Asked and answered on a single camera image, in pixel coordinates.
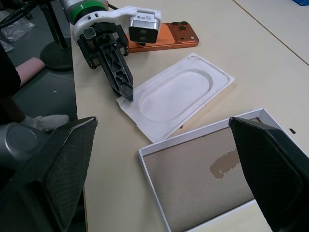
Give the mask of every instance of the plastic bag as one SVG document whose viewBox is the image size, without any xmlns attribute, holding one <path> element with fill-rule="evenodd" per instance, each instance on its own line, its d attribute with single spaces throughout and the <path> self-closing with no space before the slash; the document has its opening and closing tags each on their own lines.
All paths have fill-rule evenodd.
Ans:
<svg viewBox="0 0 309 232">
<path fill-rule="evenodd" d="M 0 21 L 4 20 L 9 14 L 6 11 L 0 11 Z M 1 32 L 10 42 L 14 42 L 31 31 L 33 27 L 34 24 L 23 17 L 13 24 L 2 28 Z"/>
<path fill-rule="evenodd" d="M 0 40 L 0 44 L 2 45 L 2 47 L 4 48 L 5 52 L 11 51 L 13 49 L 12 46 L 10 46 L 9 44 L 7 44 L 6 42 Z"/>
</svg>

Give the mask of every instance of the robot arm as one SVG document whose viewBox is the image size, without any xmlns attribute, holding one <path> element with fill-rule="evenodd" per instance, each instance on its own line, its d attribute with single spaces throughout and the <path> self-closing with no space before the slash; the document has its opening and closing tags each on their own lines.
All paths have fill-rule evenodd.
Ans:
<svg viewBox="0 0 309 232">
<path fill-rule="evenodd" d="M 115 94 L 132 102 L 133 77 L 120 49 L 128 55 L 127 34 L 138 43 L 156 43 L 161 12 L 133 6 L 108 11 L 108 3 L 99 0 L 61 0 L 61 4 L 89 67 L 101 65 Z"/>
</svg>

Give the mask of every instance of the brown stain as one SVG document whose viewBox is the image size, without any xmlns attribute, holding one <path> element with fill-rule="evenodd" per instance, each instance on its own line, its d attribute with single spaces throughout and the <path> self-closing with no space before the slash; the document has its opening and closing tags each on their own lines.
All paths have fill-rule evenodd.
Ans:
<svg viewBox="0 0 309 232">
<path fill-rule="evenodd" d="M 230 151 L 219 157 L 210 167 L 214 177 L 222 179 L 224 174 L 235 168 L 240 163 L 237 150 Z"/>
</svg>

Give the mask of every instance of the black stand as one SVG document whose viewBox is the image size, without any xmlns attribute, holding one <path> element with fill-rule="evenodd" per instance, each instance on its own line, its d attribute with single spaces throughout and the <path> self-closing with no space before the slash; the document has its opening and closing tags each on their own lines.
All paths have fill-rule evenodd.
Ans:
<svg viewBox="0 0 309 232">
<path fill-rule="evenodd" d="M 55 71 L 68 71 L 73 69 L 71 39 L 64 38 L 58 24 L 55 12 L 49 1 L 40 4 L 54 41 L 45 46 L 40 53 L 40 59 L 47 68 Z"/>
</svg>

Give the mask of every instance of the orange smartphone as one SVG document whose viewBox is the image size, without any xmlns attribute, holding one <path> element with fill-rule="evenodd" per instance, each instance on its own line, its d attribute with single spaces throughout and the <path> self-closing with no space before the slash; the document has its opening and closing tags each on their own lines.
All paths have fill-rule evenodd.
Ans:
<svg viewBox="0 0 309 232">
<path fill-rule="evenodd" d="M 189 23 L 173 22 L 161 25 L 160 34 L 156 43 L 147 43 L 145 46 L 129 40 L 129 52 L 148 52 L 184 47 L 196 47 L 198 37 Z"/>
</svg>

